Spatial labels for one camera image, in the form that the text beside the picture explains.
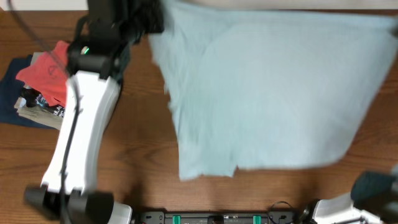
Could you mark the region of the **light blue t-shirt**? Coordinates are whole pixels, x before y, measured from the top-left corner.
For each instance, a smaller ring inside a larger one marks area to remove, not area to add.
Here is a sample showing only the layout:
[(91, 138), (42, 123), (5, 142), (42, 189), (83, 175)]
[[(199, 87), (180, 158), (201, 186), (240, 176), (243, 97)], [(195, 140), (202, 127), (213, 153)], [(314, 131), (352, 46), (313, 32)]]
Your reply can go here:
[(307, 169), (349, 149), (397, 54), (392, 16), (227, 11), (164, 1), (149, 37), (179, 177)]

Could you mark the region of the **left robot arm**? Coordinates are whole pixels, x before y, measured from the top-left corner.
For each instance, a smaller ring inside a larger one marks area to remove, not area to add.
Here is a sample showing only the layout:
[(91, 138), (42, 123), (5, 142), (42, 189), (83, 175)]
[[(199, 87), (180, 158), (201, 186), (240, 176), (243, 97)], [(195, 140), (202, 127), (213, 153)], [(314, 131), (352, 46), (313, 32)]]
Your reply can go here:
[(132, 223), (132, 208), (99, 192), (98, 153), (130, 61), (142, 36), (164, 30), (159, 1), (89, 1), (67, 50), (67, 102), (57, 145), (38, 187), (25, 201), (61, 223)]

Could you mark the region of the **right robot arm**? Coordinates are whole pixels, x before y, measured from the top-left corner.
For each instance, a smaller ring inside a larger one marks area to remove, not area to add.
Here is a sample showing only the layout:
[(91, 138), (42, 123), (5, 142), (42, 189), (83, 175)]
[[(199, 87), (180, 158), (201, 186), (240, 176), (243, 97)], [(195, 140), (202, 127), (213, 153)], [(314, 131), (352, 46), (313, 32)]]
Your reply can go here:
[(350, 192), (308, 206), (302, 223), (397, 223), (397, 174), (363, 172)]

